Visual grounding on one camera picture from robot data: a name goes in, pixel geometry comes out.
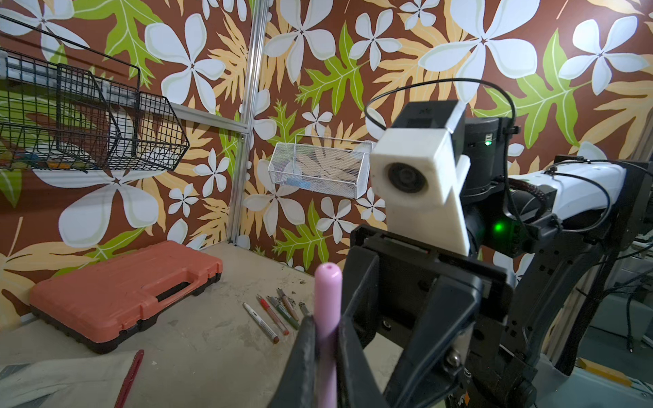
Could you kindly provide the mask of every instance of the floral wallpaper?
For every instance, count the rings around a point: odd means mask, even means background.
[[[378,140],[362,114],[375,95],[436,78],[496,82],[523,128],[509,146],[512,174],[559,153],[629,157],[653,109],[650,0],[259,1],[270,8],[236,243],[308,273],[343,264],[357,225],[386,228],[385,202],[371,186],[351,199],[275,184],[270,156],[295,139]],[[238,119],[254,2],[4,0],[0,14],[138,66],[143,90]],[[6,20],[0,44],[137,81],[135,69]],[[407,101],[454,98],[468,116],[509,114],[491,89],[451,83],[379,99],[372,114],[389,124]],[[236,135],[183,126],[191,148],[174,172],[0,169],[0,330],[28,314],[38,281],[166,239],[194,249],[225,239]],[[516,274],[530,261],[484,255]]]
[[[138,66],[143,91],[238,119],[251,7],[244,0],[5,0],[0,14]],[[6,20],[0,44],[136,84],[135,69]],[[0,121],[7,92],[0,87]],[[126,112],[113,113],[119,126],[133,126]],[[258,129],[269,127],[259,122]],[[0,169],[0,330],[21,323],[29,290],[43,279],[163,240],[200,249],[225,239],[237,136],[182,125],[190,149],[173,172]]]
[[[249,154],[238,244],[309,273],[342,265],[357,225],[386,228],[385,202],[371,186],[350,199],[273,184],[278,142],[351,149],[383,134],[362,113],[374,96],[482,78],[514,98],[522,133],[509,172],[524,174],[563,153],[629,157],[653,108],[648,0],[275,0],[270,13],[256,111],[267,122]],[[397,93],[372,114],[390,124],[407,101],[429,99],[462,99],[469,117],[509,115],[498,93],[473,83]],[[518,275],[532,259],[483,255]]]

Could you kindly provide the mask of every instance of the pink marker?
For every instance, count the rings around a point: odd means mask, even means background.
[[[342,299],[342,271],[328,262],[315,271],[315,325],[319,362],[317,366],[317,406],[336,408],[338,389],[336,383],[336,336],[340,323]]]

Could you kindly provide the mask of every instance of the green leaf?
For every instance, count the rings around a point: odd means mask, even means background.
[[[3,192],[13,208],[16,208],[18,204],[22,188],[23,174],[21,170],[0,169],[0,191]]]
[[[96,245],[94,251],[84,254],[85,257],[89,257],[89,261],[87,264],[81,266],[75,266],[72,268],[60,269],[57,271],[56,274],[53,275],[53,277],[65,275],[74,270],[82,269],[84,266],[95,265],[98,262],[115,258],[118,255],[124,255],[133,252],[134,250],[116,253],[118,249],[122,249],[128,246],[130,243],[134,242],[134,240],[138,238],[138,236],[141,235],[141,233],[144,230],[145,228],[138,228],[132,231],[126,231],[121,234],[118,234],[115,238],[109,240],[104,245]]]
[[[49,99],[51,90],[45,87],[30,87],[29,93],[16,93],[9,91],[11,87],[6,80],[0,80],[0,121],[11,122],[19,126],[0,127],[0,137],[10,140],[19,148],[32,148],[36,144],[46,144],[50,141],[48,132],[38,132],[31,128],[39,124],[35,121],[38,115],[48,116],[52,121],[57,120],[57,101]],[[61,114],[70,118],[69,123],[81,123],[84,127],[95,128],[85,115],[75,109],[70,103],[59,104]]]
[[[287,104],[281,104],[281,101],[277,99],[277,103],[274,104],[274,110],[277,111],[277,116],[270,116],[270,119],[274,120],[277,123],[277,129],[279,129],[279,134],[275,135],[273,138],[267,140],[269,144],[277,146],[278,142],[283,143],[294,143],[295,138],[299,142],[304,136],[300,133],[304,132],[304,128],[301,127],[294,132],[291,132],[293,125],[295,124],[295,117],[297,116],[297,111],[294,111],[290,116],[286,116],[286,107]]]
[[[116,25],[106,36],[104,53],[112,57],[127,51],[129,61],[141,70],[140,83],[150,87],[154,78],[152,71],[145,64],[149,59],[156,63],[161,60],[150,54],[145,42],[138,37],[136,22],[143,25],[161,23],[161,19],[141,0],[76,0],[75,17],[84,20],[105,20],[116,16]],[[136,75],[136,69],[129,69],[129,78]]]
[[[313,262],[315,250],[317,250],[317,256],[320,258],[320,261],[327,262],[327,237],[323,236],[322,232],[317,230],[317,221],[319,218],[317,211],[315,211],[315,203],[311,200],[311,204],[308,206],[308,226],[306,224],[297,226],[299,236],[285,228],[281,228],[281,232],[285,236],[286,241],[277,240],[272,251],[277,255],[285,252],[286,262],[288,262],[293,257],[296,250],[302,250],[304,267],[306,269],[308,269],[311,266],[311,262]]]
[[[540,75],[533,74],[517,79],[517,85],[526,94],[525,98],[517,98],[510,95],[517,108],[517,116],[528,115],[524,126],[524,141],[527,148],[533,147],[539,134],[544,130],[547,124],[547,118],[552,106],[556,105],[556,122],[558,128],[565,136],[565,139],[572,146],[580,146],[576,139],[574,126],[578,121],[578,110],[576,109],[576,100],[573,93],[576,89],[587,84],[570,87],[569,80],[558,77],[562,64],[567,61],[567,56],[560,46],[560,36],[558,30],[549,40],[549,45],[544,52],[542,66],[546,82]],[[485,88],[490,95],[496,108],[491,110],[474,109],[477,116],[489,118],[495,116],[508,116],[510,106],[505,99],[495,89]]]
[[[64,48],[63,44],[57,48],[57,51],[55,51],[54,55],[50,59],[50,62],[53,64],[67,64],[68,63],[68,58],[66,57],[66,49]]]
[[[312,99],[311,109],[314,109],[315,105],[322,98],[322,94],[328,90],[332,90],[331,108],[333,109],[333,113],[337,114],[342,105],[342,101],[345,99],[345,89],[347,82],[349,82],[349,92],[358,108],[363,110],[365,108],[362,100],[363,80],[360,77],[362,64],[356,65],[356,61],[349,58],[349,51],[353,44],[347,32],[347,23],[345,23],[342,26],[340,41],[338,43],[340,59],[334,56],[325,61],[329,75],[324,75],[317,69],[306,69],[313,83],[309,86],[300,85],[300,93],[297,95],[295,101],[301,102],[303,105],[308,99]]]
[[[215,113],[218,116],[222,116],[220,112]],[[235,121],[240,121],[240,115],[236,112],[234,116]],[[236,169],[236,154],[238,154],[238,145],[240,142],[240,136],[235,134],[232,131],[226,129],[218,129],[218,136],[220,137],[220,143],[222,145],[222,151],[217,154],[219,157],[221,154],[224,154],[226,158],[229,159],[229,167],[227,167],[227,172],[234,177],[234,171]]]

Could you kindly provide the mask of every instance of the red pen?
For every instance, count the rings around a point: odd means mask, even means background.
[[[263,309],[265,309],[266,312],[270,315],[270,318],[279,326],[281,331],[283,332],[284,336],[288,336],[290,334],[290,331],[288,331],[288,328],[285,326],[285,324],[279,319],[279,316],[277,316],[276,313],[274,313],[274,310],[270,307],[268,302],[265,301],[264,298],[261,297],[260,294],[256,295],[256,299],[261,303],[261,306],[263,306]]]

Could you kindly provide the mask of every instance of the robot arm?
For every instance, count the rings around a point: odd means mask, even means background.
[[[427,407],[460,389],[470,406],[529,407],[541,345],[564,300],[604,254],[634,238],[648,163],[638,171],[558,157],[556,172],[515,176],[508,189],[508,123],[465,121],[457,102],[411,102],[373,150],[389,232],[352,233],[340,407]],[[475,259],[481,244],[510,257],[535,253],[517,289],[513,273]],[[377,333],[404,348],[383,393],[362,353]],[[311,406],[314,340],[306,319],[270,407]]]

